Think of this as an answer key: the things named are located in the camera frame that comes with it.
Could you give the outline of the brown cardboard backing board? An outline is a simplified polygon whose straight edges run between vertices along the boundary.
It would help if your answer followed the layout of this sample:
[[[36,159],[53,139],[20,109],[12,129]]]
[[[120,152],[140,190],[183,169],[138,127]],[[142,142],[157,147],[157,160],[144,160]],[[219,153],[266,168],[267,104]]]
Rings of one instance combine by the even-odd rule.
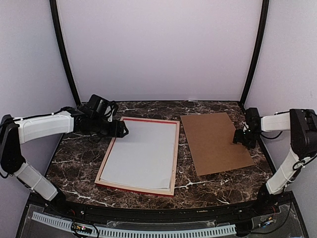
[[[254,165],[246,147],[233,143],[235,126],[227,113],[181,116],[198,176]]]

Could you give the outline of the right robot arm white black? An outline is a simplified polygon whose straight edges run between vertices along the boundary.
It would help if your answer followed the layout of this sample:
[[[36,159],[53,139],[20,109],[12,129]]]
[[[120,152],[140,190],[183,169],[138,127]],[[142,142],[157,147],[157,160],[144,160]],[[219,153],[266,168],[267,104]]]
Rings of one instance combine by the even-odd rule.
[[[270,116],[260,116],[257,108],[248,108],[242,129],[233,135],[233,143],[255,148],[258,139],[280,141],[288,137],[288,153],[285,159],[258,191],[253,211],[263,215],[293,183],[301,170],[317,158],[317,114],[312,109],[289,109]],[[269,138],[270,132],[276,136]]]

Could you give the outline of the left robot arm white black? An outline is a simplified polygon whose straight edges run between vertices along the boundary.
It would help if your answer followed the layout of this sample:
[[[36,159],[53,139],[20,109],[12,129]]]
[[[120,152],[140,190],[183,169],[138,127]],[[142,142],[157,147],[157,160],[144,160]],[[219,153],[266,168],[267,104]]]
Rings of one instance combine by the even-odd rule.
[[[21,145],[29,141],[76,131],[92,132],[101,137],[123,138],[129,131],[123,121],[112,115],[65,107],[56,113],[13,118],[5,115],[0,123],[0,167],[6,173],[2,178],[15,176],[31,191],[50,202],[59,216],[66,216],[70,206],[63,192],[32,167],[21,153]]]

